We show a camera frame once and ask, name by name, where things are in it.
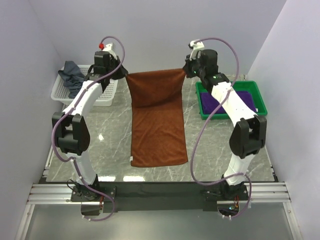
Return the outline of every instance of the purple cloth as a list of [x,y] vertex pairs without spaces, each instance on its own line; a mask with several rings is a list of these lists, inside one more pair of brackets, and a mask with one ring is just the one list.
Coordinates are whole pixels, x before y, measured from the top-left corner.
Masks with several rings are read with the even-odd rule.
[[[248,91],[237,91],[236,92],[239,97],[242,99],[242,101],[255,113],[257,112],[256,106],[254,103],[254,100],[251,96],[251,93]],[[202,103],[202,110],[204,114],[210,114],[215,110],[215,108],[219,105],[219,102],[214,99],[211,94],[208,92],[200,92],[200,99]],[[216,112],[217,114],[225,114],[226,111],[223,107],[220,107],[220,109]]]

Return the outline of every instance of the gray wall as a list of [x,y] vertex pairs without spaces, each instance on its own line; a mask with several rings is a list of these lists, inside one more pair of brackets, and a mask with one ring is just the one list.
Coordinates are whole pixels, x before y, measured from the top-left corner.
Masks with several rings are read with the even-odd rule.
[[288,0],[249,71],[268,109],[268,152],[304,239],[319,239],[320,1]]
[[11,240],[46,163],[62,61],[27,1],[0,2],[0,32],[0,238]]
[[[247,74],[285,0],[30,0],[63,60],[91,64],[106,35],[123,41],[129,72],[180,68],[188,43],[220,37],[236,49]],[[235,60],[220,42],[220,69]]]

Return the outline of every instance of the gray marble tabletop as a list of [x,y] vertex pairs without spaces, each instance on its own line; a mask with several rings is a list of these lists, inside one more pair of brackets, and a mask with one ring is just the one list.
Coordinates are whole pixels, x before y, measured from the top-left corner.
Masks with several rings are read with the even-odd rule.
[[[199,114],[195,83],[197,78],[185,79],[182,87],[185,141],[190,159],[196,138],[204,124]],[[111,106],[95,106],[85,119],[91,142],[90,160],[100,181],[192,181],[190,163],[178,166],[140,168],[130,165],[132,109],[127,82],[118,81]],[[204,130],[198,145],[194,173],[200,181],[221,178],[228,168],[231,150],[229,138],[233,130],[228,120],[212,120]],[[274,178],[265,149],[260,150],[249,166],[252,181],[273,182]],[[75,179],[71,163],[63,163],[53,154],[47,182]]]

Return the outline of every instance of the green basket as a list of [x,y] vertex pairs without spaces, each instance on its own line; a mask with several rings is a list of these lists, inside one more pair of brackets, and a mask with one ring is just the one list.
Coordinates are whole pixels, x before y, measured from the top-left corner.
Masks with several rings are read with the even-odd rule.
[[[261,97],[260,91],[255,81],[236,81],[233,85],[233,88],[236,92],[247,91],[252,95],[255,108],[258,110],[256,113],[257,115],[266,116],[268,114],[265,103]],[[202,86],[202,83],[200,81],[195,83],[195,90],[198,97],[201,119],[206,120],[209,117],[209,114],[204,114],[202,102],[200,99],[200,93],[207,93],[208,91],[204,88],[204,86]],[[211,119],[229,119],[229,116],[226,113],[216,113]]]

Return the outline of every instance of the brown towel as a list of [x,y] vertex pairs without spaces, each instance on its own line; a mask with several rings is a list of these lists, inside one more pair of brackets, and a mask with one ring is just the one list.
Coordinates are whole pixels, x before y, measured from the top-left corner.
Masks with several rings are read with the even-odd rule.
[[182,69],[126,76],[132,98],[131,166],[163,167],[188,161],[182,110]]

